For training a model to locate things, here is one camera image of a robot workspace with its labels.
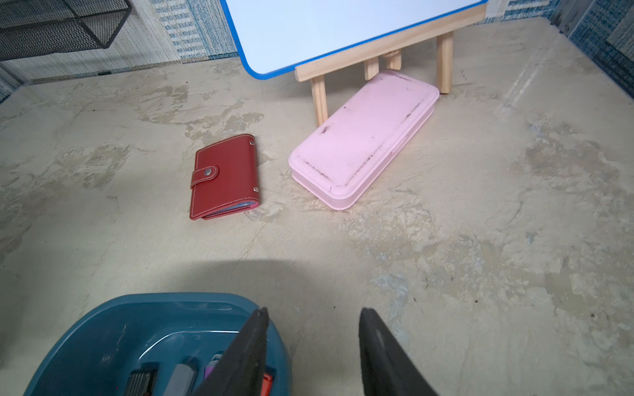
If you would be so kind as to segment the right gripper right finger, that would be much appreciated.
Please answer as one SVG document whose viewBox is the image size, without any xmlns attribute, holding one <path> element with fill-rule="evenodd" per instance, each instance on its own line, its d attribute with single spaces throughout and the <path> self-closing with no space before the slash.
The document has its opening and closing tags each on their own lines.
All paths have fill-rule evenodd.
<svg viewBox="0 0 634 396">
<path fill-rule="evenodd" d="M 362 309 L 358 338 L 364 394 L 437 395 L 376 310 Z"/>
</svg>

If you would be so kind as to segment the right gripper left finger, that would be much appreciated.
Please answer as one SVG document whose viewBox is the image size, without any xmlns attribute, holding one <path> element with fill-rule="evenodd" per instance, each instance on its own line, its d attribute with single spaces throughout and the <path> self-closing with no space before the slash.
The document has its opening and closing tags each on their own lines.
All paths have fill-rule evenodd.
<svg viewBox="0 0 634 396">
<path fill-rule="evenodd" d="M 261 394 L 267 356 L 269 316 L 266 308 L 254 310 L 214 371 L 195 395 L 251 396 Z"/>
</svg>

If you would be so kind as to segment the red usb flash drive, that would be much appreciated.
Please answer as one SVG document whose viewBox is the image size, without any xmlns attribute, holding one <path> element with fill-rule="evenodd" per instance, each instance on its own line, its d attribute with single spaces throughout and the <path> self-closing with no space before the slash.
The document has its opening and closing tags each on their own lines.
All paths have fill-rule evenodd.
<svg viewBox="0 0 634 396">
<path fill-rule="evenodd" d="M 272 391 L 274 377 L 269 373 L 264 373 L 260 396 L 269 396 Z"/>
</svg>

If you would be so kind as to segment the purple usb flash drive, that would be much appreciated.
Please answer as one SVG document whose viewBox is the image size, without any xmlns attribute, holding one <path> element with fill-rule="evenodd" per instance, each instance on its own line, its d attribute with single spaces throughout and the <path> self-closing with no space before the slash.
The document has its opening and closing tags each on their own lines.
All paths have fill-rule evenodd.
<svg viewBox="0 0 634 396">
<path fill-rule="evenodd" d="M 219 363 L 219 361 L 221 360 L 223 356 L 222 352 L 216 353 L 211 360 L 206 364 L 205 368 L 204 368 L 204 380 L 207 380 L 207 378 L 210 376 L 211 372 L 214 371 L 214 369 L 216 368 L 216 365 Z"/>
</svg>

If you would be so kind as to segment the grey usb flash drive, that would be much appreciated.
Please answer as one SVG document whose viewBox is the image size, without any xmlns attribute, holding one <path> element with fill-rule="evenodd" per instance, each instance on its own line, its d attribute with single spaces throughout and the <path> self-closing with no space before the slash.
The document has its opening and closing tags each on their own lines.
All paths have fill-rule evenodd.
<svg viewBox="0 0 634 396">
<path fill-rule="evenodd" d="M 178 364 L 173 370 L 163 396 L 188 396 L 192 391 L 197 370 L 188 364 Z"/>
</svg>

